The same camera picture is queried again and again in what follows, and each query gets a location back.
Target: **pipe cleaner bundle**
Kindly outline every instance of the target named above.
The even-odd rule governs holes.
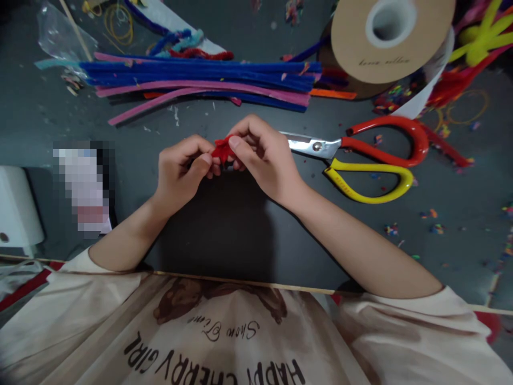
[[[313,84],[322,73],[313,63],[233,63],[229,61],[162,58],[95,53],[96,62],[43,60],[41,68],[78,66],[97,88],[98,97],[141,91],[157,96],[108,121],[117,125],[144,111],[185,95],[239,99],[291,111],[305,112]]]

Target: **white t-shirt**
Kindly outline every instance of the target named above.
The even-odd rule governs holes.
[[[308,293],[115,274],[87,251],[0,330],[16,384],[512,384],[489,329],[445,288],[365,294],[333,322]]]

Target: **red scissor handle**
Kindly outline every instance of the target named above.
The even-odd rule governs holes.
[[[378,150],[366,143],[363,143],[355,138],[348,136],[356,135],[360,132],[369,130],[371,128],[380,126],[394,126],[406,131],[413,139],[413,151],[409,159],[402,159],[389,153]],[[340,147],[349,147],[357,152],[361,152],[373,159],[379,160],[382,163],[387,163],[401,167],[413,167],[421,163],[429,150],[429,141],[426,133],[415,120],[397,116],[384,116],[376,119],[369,120],[365,123],[360,123],[347,130],[346,137],[342,138]]]

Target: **scissors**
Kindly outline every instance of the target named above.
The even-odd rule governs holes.
[[[289,140],[289,147],[293,151],[305,155],[322,158],[327,161],[329,167],[324,173],[335,183],[335,185],[349,198],[367,204],[380,204],[393,201],[404,195],[413,183],[413,174],[406,167],[412,167],[422,162],[429,149],[429,142],[426,134],[419,123],[403,117],[385,116],[358,124],[347,130],[347,135],[352,136],[360,132],[380,127],[394,126],[404,130],[413,139],[413,150],[409,159],[402,159],[393,156],[382,150],[378,150],[364,142],[352,137],[342,137],[335,141],[326,141],[307,135],[291,134],[282,132]],[[335,158],[339,148],[351,148],[354,151],[367,155],[370,158],[388,164],[360,164],[343,163]],[[399,175],[400,181],[395,189],[388,194],[379,197],[367,197],[354,191],[337,171],[361,171],[361,172],[386,172]]]

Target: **person's left hand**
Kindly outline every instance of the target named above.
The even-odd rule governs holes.
[[[212,158],[212,151],[214,145],[199,135],[189,136],[162,150],[159,184],[152,197],[161,212],[173,215],[193,198],[204,177],[211,179],[213,175],[221,175],[220,160]]]

